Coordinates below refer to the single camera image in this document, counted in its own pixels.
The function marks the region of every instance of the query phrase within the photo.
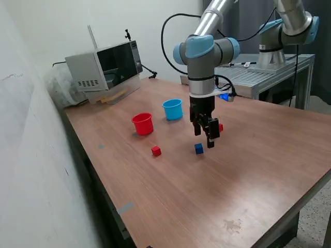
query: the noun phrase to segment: dark curtain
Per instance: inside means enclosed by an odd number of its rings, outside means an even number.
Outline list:
[[[203,0],[206,8],[211,0]],[[310,45],[301,45],[301,54],[315,54],[315,66],[312,80],[311,94],[320,97],[324,102],[331,104],[331,1],[303,0],[306,11],[320,17],[320,28],[316,40]],[[243,39],[254,34],[268,19],[274,2],[272,0],[239,0],[227,13],[220,29],[222,32],[236,39]],[[259,36],[242,42],[242,53],[259,52]],[[285,53],[295,54],[295,47],[287,46]]]

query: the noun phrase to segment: floor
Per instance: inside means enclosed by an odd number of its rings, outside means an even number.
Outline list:
[[[319,97],[310,98],[309,110],[331,114],[331,106]],[[331,211],[331,181],[300,212],[297,238],[286,248],[320,248],[323,245],[326,227]]]

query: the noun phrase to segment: small red block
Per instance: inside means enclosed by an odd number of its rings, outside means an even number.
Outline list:
[[[161,155],[161,149],[158,146],[152,148],[152,153],[154,156],[158,157]]]

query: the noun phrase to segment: blue cup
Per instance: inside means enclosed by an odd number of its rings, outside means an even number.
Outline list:
[[[178,120],[183,116],[181,99],[171,99],[162,104],[167,120]]]

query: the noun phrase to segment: white wall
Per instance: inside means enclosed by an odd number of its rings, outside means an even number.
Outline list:
[[[0,247],[101,247],[62,122],[1,0],[0,30]]]
[[[161,51],[163,22],[172,14],[202,13],[202,0],[3,0],[44,74],[54,62],[93,48],[87,25],[99,47],[125,41],[125,29],[138,42],[142,62],[160,79],[180,82],[179,73]],[[198,19],[176,17],[166,27],[165,49],[172,59],[175,44],[185,41]]]

